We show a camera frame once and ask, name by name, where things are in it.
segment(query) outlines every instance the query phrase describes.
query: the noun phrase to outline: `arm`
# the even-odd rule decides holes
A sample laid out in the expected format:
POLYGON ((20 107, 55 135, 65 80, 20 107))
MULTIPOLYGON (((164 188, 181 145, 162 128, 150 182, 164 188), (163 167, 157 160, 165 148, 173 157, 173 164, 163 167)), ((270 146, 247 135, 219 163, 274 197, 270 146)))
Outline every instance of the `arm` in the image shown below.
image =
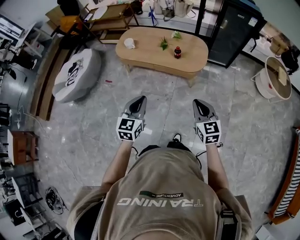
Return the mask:
POLYGON ((222 165, 216 144, 206 145, 208 185, 217 192, 220 189, 229 189, 228 179, 222 165))
POLYGON ((101 184, 101 189, 108 192, 111 186, 125 176, 133 142, 122 141, 113 161, 109 164, 101 184))

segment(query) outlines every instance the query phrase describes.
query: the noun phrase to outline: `striped fabric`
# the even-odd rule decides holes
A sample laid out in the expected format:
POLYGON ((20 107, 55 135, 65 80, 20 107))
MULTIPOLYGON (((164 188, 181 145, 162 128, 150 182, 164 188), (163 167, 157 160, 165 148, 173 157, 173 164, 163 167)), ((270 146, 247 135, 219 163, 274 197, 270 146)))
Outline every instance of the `striped fabric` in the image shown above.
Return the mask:
MULTIPOLYGON (((295 129, 296 133, 300 135, 300 129, 295 129)), ((296 190, 300 183, 300 138, 298 139, 298 157, 296 166, 294 168, 294 172, 292 175, 292 181, 290 182, 289 187, 286 190, 285 197, 282 199, 281 203, 277 207, 274 216, 279 217, 283 214, 285 214, 290 201, 293 199, 296 190)))

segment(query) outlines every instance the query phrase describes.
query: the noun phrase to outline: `round floor cushion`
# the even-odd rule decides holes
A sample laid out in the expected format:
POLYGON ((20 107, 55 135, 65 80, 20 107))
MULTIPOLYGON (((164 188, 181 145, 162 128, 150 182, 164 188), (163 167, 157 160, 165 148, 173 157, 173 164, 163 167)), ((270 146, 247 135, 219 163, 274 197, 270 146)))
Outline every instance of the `round floor cushion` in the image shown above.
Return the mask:
POLYGON ((74 101, 83 97, 99 78, 101 58, 99 52, 84 49, 62 66, 58 73, 52 93, 60 103, 74 101))

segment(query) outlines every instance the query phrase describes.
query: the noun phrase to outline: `wooden coffee table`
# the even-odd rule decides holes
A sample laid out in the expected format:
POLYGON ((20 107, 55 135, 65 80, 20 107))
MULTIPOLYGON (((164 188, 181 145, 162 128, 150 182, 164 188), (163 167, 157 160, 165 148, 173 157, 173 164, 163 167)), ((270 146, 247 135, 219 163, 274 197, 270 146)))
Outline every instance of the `wooden coffee table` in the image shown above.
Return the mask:
POLYGON ((208 48, 200 38, 187 33, 180 33, 182 39, 171 38, 173 31, 134 27, 126 31, 116 46, 120 61, 129 66, 151 68, 157 71, 182 76, 188 79, 188 85, 194 84, 194 77, 207 62, 208 48), (160 47, 161 40, 166 38, 169 46, 164 51, 160 47), (127 49, 124 45, 126 38, 132 38, 135 49, 127 49), (179 46, 181 58, 174 57, 174 49, 179 46))

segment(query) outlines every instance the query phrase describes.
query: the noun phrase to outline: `black shoe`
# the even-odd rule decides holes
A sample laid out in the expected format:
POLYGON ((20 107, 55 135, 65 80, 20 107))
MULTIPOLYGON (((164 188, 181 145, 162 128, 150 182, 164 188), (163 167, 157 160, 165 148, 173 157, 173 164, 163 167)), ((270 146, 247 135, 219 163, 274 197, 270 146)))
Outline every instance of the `black shoe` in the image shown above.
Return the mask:
POLYGON ((181 134, 176 133, 172 139, 172 142, 180 143, 181 142, 181 134))

